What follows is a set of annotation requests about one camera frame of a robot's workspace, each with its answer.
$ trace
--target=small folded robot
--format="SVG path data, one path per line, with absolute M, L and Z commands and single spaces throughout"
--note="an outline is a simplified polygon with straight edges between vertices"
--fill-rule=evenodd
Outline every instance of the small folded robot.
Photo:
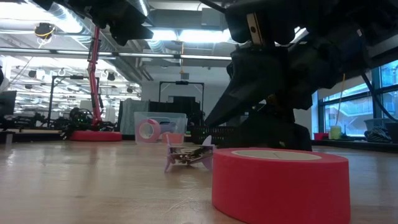
M 167 162 L 164 172 L 166 173 L 170 164 L 175 164 L 176 161 L 188 166 L 201 162 L 208 170 L 213 170 L 213 151 L 215 149 L 216 146 L 211 144 L 211 136 L 208 136 L 199 148 L 172 147 L 169 136 L 167 136 Z

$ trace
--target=tape roll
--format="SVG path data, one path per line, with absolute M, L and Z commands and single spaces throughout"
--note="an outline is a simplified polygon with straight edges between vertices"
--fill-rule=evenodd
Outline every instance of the tape roll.
M 136 138 L 140 142 L 155 143 L 160 136 L 160 124 L 154 119 L 146 119 L 138 124 Z
M 348 160 L 316 152 L 219 149 L 213 205 L 253 224 L 349 224 Z

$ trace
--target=red base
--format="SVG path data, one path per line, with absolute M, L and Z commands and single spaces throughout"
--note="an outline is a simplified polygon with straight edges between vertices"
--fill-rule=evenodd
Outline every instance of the red base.
M 72 141 L 122 141 L 122 135 L 106 131 L 74 131 Z

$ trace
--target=robotic arm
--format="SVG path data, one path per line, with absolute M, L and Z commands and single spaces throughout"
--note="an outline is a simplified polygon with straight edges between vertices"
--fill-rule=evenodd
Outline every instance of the robotic arm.
M 231 54 L 231 83 L 207 125 L 217 126 L 267 101 L 223 147 L 311 151 L 308 130 L 294 123 L 293 109 L 309 109 L 312 94 L 332 88 L 343 74 L 352 78 L 379 66 L 368 47 L 398 33 L 395 0 L 252 0 L 227 9 L 201 2 L 225 14 L 235 41 L 250 43 Z M 294 39 L 295 27 L 305 27 L 308 35 L 284 47 Z

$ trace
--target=glass window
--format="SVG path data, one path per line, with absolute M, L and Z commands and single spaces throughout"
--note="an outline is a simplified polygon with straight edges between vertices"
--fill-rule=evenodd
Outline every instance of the glass window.
M 338 103 L 325 106 L 325 131 L 336 125 Z M 365 120 L 373 119 L 373 101 L 371 97 L 351 100 L 341 103 L 337 125 L 341 126 L 347 135 L 364 136 L 366 131 Z
M 397 67 L 398 67 L 398 60 L 396 60 L 395 62 L 390 62 L 380 67 L 382 87 L 398 84 Z
M 398 118 L 398 91 L 383 94 L 383 105 L 393 117 Z
M 355 94 L 358 94 L 358 93 L 364 93 L 364 92 L 367 92 L 367 91 L 369 91 L 369 88 L 366 86 L 365 83 L 363 83 L 363 84 L 354 86 L 352 88 L 349 88 L 347 90 L 344 90 L 343 91 L 343 97 L 352 96 L 352 95 L 355 95 Z M 328 96 L 328 97 L 324 98 L 323 101 L 326 102 L 326 101 L 330 101 L 330 100 L 340 99 L 340 94 L 341 93 L 339 92 L 339 93 L 336 93 L 334 95 Z

